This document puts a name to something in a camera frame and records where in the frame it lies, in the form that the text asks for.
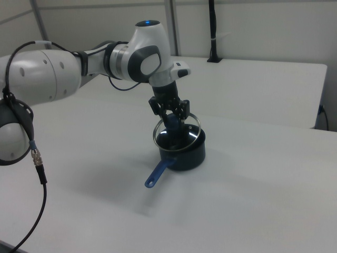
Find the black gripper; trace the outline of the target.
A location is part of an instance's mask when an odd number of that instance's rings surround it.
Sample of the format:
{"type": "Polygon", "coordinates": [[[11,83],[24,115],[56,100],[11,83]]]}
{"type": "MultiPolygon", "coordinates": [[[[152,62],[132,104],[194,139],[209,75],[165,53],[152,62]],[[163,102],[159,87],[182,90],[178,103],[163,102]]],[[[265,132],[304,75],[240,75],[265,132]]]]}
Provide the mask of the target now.
{"type": "Polygon", "coordinates": [[[173,113],[172,124],[179,127],[190,115],[189,100],[180,100],[176,82],[162,87],[152,87],[154,96],[149,99],[150,107],[155,115],[158,115],[167,125],[167,110],[173,113]]]}

